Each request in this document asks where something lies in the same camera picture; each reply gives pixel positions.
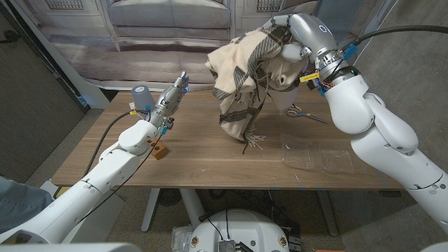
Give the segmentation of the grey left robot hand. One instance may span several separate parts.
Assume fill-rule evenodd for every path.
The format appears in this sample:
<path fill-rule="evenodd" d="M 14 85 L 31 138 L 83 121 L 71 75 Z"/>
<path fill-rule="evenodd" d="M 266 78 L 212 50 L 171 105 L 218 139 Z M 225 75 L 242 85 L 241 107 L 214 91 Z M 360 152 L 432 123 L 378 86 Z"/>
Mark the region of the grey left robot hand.
<path fill-rule="evenodd" d="M 164 121 L 176 112 L 183 96 L 188 92 L 188 81 L 189 75 L 182 71 L 174 84 L 160 94 L 150 111 L 149 122 L 152 125 L 161 127 Z"/>

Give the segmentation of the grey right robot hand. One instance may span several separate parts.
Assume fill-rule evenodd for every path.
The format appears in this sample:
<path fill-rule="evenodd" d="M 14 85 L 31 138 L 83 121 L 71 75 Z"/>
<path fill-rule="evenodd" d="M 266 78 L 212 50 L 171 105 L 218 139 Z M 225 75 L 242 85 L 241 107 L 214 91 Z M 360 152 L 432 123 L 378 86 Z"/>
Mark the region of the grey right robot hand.
<path fill-rule="evenodd" d="M 267 21 L 262 28 L 286 27 L 293 41 L 283 45 L 280 55 L 290 62 L 308 58 L 321 72 L 333 71 L 343 66 L 342 54 L 334 36 L 317 17 L 297 13 L 278 15 Z"/>

